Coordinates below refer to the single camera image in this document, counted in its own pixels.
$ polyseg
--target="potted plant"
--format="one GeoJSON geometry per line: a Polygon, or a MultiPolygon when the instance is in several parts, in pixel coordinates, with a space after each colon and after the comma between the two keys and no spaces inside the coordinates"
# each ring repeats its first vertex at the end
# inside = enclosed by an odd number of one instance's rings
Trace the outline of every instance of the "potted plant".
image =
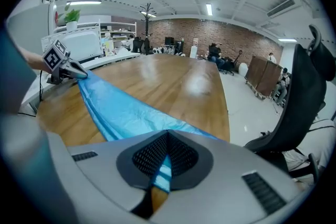
{"type": "Polygon", "coordinates": [[[67,31],[74,31],[75,29],[77,29],[77,22],[79,20],[79,13],[80,10],[75,10],[73,9],[72,11],[68,12],[68,9],[70,7],[70,3],[68,3],[65,8],[64,11],[65,13],[61,13],[59,15],[57,15],[57,25],[64,25],[66,24],[67,26],[67,31]]]}

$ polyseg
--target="air conditioner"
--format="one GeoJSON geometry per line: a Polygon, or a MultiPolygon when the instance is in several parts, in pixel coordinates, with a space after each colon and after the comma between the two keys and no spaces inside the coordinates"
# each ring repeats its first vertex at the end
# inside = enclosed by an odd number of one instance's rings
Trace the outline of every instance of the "air conditioner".
{"type": "Polygon", "coordinates": [[[283,14],[285,12],[288,12],[294,8],[297,8],[302,5],[301,0],[286,0],[285,2],[281,3],[279,6],[275,7],[274,9],[271,9],[267,16],[269,18],[274,18],[279,16],[280,14],[283,14]]]}

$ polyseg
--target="white floor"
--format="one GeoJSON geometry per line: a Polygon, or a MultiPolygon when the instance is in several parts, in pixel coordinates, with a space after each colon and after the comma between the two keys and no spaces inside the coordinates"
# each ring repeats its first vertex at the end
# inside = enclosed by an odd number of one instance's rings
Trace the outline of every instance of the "white floor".
{"type": "Polygon", "coordinates": [[[245,84],[239,74],[220,74],[229,111],[230,142],[244,146],[261,136],[260,132],[273,131],[282,108],[270,99],[260,100],[245,84]]]}

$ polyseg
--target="wooden table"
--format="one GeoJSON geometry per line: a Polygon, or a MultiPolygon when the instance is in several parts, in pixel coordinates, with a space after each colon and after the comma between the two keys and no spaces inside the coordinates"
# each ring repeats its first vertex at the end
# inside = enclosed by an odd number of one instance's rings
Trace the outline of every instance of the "wooden table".
{"type": "MultiPolygon", "coordinates": [[[[155,54],[93,72],[142,102],[229,141],[226,100],[214,63],[155,54]]],[[[41,125],[59,134],[66,146],[105,141],[75,83],[64,85],[47,96],[37,116],[41,125]]]]}

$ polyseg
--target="ceiling light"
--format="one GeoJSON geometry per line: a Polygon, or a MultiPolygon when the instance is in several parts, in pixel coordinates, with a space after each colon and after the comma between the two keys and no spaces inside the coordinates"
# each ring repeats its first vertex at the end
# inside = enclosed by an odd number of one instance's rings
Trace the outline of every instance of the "ceiling light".
{"type": "Polygon", "coordinates": [[[212,5],[211,4],[206,4],[206,8],[208,10],[208,15],[212,16],[212,5]]]}
{"type": "Polygon", "coordinates": [[[296,39],[293,38],[279,38],[278,40],[281,42],[298,42],[296,39]]]}
{"type": "Polygon", "coordinates": [[[74,2],[70,2],[70,6],[72,6],[72,5],[85,5],[85,4],[101,4],[101,1],[74,1],[74,2]]]}
{"type": "Polygon", "coordinates": [[[156,17],[155,15],[153,15],[153,14],[150,14],[150,13],[148,13],[148,16],[149,17],[156,17]]]}

